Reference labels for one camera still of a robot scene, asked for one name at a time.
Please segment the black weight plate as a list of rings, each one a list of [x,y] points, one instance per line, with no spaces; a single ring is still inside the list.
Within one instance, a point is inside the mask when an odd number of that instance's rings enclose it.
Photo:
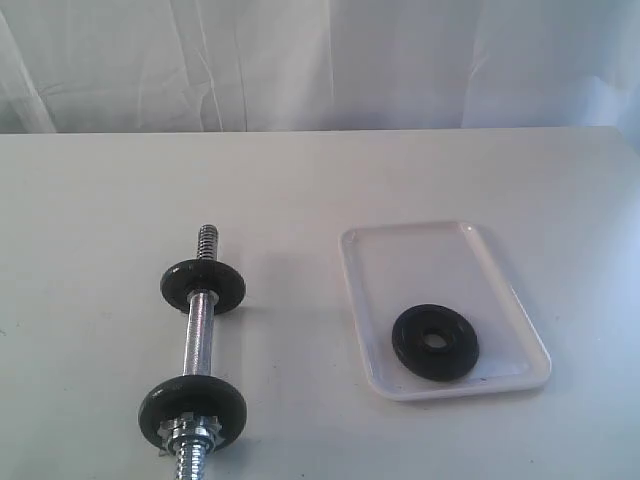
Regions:
[[[464,377],[480,356],[471,323],[456,311],[436,304],[405,310],[393,325],[391,342],[397,358],[409,371],[438,382]]]
[[[206,259],[181,261],[167,269],[160,280],[165,301],[184,314],[190,311],[191,294],[200,290],[217,295],[214,313],[222,315],[240,305],[246,294],[246,284],[233,267]]]
[[[221,425],[221,446],[226,448],[244,430],[247,405],[241,393],[230,383],[212,376],[184,375],[154,387],[143,399],[138,413],[142,435],[154,447],[162,449],[164,440],[158,433],[161,424],[183,413],[196,417],[216,417]]]

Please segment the white plastic tray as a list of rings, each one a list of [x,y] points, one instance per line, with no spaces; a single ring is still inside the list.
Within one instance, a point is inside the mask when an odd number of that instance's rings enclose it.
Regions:
[[[477,228],[455,221],[354,228],[340,239],[355,328],[372,388],[399,402],[530,390],[551,374],[549,354]],[[468,320],[480,356],[464,377],[421,378],[397,358],[396,319],[436,304]]]

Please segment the chrome star collar nut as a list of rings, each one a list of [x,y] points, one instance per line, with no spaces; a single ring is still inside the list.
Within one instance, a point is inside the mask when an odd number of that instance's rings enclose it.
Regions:
[[[173,456],[206,457],[225,443],[218,418],[194,416],[191,412],[160,423],[160,451]]]

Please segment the white backdrop curtain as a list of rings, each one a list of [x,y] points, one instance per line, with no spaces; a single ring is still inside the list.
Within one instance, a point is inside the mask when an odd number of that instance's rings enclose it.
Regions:
[[[635,1],[5,1],[5,133],[613,125]]]

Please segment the chrome dumbbell bar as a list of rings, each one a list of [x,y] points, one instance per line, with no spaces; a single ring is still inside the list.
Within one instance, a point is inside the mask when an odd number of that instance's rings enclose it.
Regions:
[[[205,224],[198,233],[197,259],[216,260],[218,230]],[[196,291],[190,296],[186,342],[183,361],[183,375],[209,376],[214,332],[214,307],[218,302],[215,293],[207,290]],[[202,479],[206,457],[176,457],[176,479]]]

